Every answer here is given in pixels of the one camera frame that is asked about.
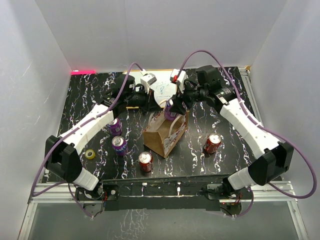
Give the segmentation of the red cola can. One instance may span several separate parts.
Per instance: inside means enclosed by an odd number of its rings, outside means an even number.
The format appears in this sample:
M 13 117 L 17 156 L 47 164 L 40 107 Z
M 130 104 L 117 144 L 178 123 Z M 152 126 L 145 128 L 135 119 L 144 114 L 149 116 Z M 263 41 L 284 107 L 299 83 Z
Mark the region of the red cola can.
M 153 169 L 153 156 L 150 152 L 142 152 L 138 156 L 138 161 L 141 169 L 148 173 Z
M 218 147 L 220 146 L 222 142 L 221 135 L 218 133 L 211 133 L 205 144 L 204 144 L 204 151 L 208 154 L 213 154 L 217 151 Z

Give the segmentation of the red cola can front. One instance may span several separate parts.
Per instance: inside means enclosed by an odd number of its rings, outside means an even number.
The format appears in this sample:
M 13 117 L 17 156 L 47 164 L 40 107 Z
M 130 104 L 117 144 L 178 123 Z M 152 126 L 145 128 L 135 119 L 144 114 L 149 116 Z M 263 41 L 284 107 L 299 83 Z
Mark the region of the red cola can front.
M 138 161 L 141 169 L 148 173 L 153 169 L 153 156 L 150 152 L 142 152 L 138 156 Z

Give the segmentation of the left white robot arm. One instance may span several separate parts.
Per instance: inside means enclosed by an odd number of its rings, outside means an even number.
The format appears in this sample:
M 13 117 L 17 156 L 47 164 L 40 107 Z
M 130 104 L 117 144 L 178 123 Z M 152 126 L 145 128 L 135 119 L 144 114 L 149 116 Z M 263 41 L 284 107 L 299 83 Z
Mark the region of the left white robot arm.
M 45 143 L 44 167 L 69 184 L 81 187 L 93 200 L 103 195 L 99 178 L 82 166 L 80 154 L 88 142 L 127 107 L 149 111 L 154 91 L 129 74 L 121 74 L 99 103 L 74 127 Z

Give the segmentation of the brown canvas tote bag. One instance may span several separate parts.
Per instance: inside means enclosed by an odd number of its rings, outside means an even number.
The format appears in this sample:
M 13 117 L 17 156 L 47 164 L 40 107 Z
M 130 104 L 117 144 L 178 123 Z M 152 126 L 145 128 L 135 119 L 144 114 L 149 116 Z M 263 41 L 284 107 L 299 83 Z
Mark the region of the brown canvas tote bag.
M 165 110 L 152 112 L 148 125 L 143 130 L 143 144 L 163 158 L 167 158 L 188 128 L 189 110 L 185 115 L 178 114 L 170 121 L 165 118 Z

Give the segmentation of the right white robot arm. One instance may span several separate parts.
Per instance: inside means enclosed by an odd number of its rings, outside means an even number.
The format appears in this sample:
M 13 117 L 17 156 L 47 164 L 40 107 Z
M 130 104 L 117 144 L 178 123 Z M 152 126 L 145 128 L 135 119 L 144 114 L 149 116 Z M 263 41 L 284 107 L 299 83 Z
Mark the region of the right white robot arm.
M 223 179 L 217 191 L 233 199 L 241 189 L 264 186 L 290 168 L 294 148 L 262 130 L 262 124 L 237 98 L 235 88 L 221 84 L 220 73 L 212 65 L 196 69 L 197 81 L 188 80 L 185 71 L 173 69 L 170 81 L 177 86 L 172 96 L 172 113 L 183 115 L 195 102 L 206 102 L 228 120 L 251 148 L 255 161 Z

